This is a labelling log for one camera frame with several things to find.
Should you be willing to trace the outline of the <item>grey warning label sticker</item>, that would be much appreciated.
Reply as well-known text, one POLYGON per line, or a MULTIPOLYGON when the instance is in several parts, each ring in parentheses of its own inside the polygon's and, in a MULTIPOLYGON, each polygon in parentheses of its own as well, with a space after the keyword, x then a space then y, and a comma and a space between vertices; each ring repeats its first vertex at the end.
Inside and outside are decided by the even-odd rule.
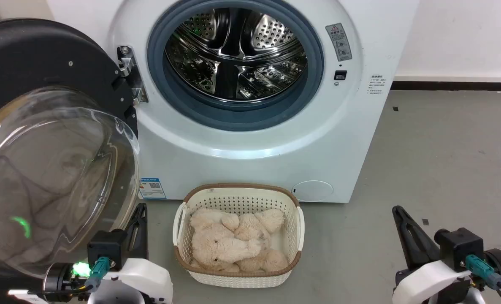
POLYGON ((342 23, 328 25, 325 29, 333 43, 337 61, 351 60, 351 47, 342 23))

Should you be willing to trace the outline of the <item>round white filter cover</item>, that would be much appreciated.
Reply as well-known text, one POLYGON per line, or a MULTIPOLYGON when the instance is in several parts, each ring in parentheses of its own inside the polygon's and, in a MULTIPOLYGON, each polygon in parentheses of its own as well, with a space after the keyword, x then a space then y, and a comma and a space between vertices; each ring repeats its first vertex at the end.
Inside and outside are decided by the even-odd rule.
POLYGON ((308 180, 294 185, 293 195, 302 202, 321 202, 328 199, 334 192, 332 185, 325 181, 308 180))

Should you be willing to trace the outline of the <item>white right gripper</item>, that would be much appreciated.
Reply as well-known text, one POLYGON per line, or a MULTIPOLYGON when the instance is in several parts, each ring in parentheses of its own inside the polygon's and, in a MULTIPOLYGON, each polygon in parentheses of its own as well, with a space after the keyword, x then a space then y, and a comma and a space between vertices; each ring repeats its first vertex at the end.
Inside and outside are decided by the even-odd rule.
POLYGON ((469 270, 457 272, 445 262, 438 261, 439 248, 402 206, 392 208, 407 269, 414 271, 393 292, 393 304, 422 304, 457 281, 472 274, 469 270))

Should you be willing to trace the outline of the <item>black wall baseboard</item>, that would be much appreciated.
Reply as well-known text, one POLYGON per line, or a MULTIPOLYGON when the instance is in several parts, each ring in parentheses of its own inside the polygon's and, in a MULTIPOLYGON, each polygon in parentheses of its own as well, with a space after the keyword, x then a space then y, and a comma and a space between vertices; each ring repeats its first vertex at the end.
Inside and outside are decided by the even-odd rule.
POLYGON ((444 92, 501 92, 501 82, 495 81, 393 81, 391 90, 444 92))

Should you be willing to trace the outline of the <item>white perforated laundry basket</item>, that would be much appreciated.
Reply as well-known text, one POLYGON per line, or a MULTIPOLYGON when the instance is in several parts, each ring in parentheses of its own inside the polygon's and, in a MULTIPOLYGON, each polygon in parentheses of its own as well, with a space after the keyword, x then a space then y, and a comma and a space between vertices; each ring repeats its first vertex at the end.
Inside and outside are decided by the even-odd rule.
POLYGON ((173 246, 179 264, 196 281, 227 288, 272 288, 283 284, 298 264, 305 240, 306 222, 298 200, 288 190, 272 185, 226 183, 202 185, 185 196, 173 222, 173 246), (196 210, 215 209, 237 214, 269 209, 284 213, 284 224, 271 237, 271 247, 285 254, 288 266, 274 272, 221 272, 192 267, 190 218, 196 210))

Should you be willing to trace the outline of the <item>stainless steel washer drum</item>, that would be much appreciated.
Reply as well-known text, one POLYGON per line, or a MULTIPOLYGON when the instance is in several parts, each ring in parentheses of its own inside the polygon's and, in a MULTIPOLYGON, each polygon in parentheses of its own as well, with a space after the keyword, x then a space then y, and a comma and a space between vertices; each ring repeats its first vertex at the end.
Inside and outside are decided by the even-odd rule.
POLYGON ((246 8, 210 8, 190 16, 164 50, 184 83, 226 103, 273 98, 292 87, 308 64, 292 29, 246 8))

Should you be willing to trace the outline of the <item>black-rimmed glass washer door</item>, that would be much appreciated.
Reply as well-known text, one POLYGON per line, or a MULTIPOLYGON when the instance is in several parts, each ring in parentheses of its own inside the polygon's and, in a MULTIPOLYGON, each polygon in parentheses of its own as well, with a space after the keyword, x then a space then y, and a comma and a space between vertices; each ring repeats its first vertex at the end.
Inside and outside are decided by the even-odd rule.
POLYGON ((134 96, 90 37, 44 19, 0 21, 0 277, 87 259, 137 204, 134 96))

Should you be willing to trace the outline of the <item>blue energy label sticker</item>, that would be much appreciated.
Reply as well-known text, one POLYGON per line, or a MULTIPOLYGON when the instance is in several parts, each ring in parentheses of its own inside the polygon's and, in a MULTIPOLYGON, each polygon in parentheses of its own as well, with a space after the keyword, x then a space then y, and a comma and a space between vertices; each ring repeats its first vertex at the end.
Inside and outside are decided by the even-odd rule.
POLYGON ((167 199, 159 178, 141 178, 138 194, 142 200, 167 199))

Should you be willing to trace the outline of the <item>metal door hinge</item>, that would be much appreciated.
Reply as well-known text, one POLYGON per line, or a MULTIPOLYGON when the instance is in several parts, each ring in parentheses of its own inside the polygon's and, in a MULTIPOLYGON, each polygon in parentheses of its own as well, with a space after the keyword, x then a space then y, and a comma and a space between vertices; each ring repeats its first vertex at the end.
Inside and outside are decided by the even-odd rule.
POLYGON ((130 46, 118 46, 117 58, 121 77, 125 78, 129 84, 134 105, 140 103, 148 103, 149 97, 141 77, 140 68, 138 67, 136 54, 130 46))

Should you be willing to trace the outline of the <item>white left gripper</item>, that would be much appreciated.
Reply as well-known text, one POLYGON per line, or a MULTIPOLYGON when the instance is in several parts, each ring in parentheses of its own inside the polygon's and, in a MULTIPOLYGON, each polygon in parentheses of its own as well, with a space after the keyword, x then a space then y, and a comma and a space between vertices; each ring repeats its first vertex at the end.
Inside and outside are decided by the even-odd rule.
POLYGON ((173 283, 167 269, 149 261, 147 205, 139 203, 125 229, 127 261, 108 272, 89 304, 173 304, 173 283))

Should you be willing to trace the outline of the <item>beige plush toy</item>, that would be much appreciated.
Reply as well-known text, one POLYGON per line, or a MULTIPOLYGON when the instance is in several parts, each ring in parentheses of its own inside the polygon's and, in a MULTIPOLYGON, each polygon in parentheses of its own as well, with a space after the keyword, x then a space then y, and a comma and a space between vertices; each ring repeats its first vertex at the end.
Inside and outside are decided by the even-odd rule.
POLYGON ((271 237, 284 224, 281 210, 247 213, 241 216, 215 209, 199 209, 189 224, 191 266, 206 271, 274 272, 288 266, 279 250, 271 247, 271 237))

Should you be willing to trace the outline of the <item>white front-load washing machine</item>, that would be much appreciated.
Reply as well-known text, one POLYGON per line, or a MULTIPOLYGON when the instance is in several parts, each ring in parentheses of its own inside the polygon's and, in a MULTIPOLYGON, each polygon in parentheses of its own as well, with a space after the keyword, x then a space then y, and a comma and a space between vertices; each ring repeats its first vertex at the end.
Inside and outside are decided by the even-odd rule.
POLYGON ((285 0, 310 21, 324 54, 318 92, 279 125, 235 132, 200 125, 154 85, 147 43, 158 18, 179 0, 46 0, 55 21, 97 42, 113 59, 133 48, 148 103, 135 106, 140 177, 159 178, 167 199, 205 184, 251 183, 287 190, 325 181, 325 202, 348 203, 384 109, 421 0, 285 0), (338 62, 326 26, 342 23, 351 60, 338 62))

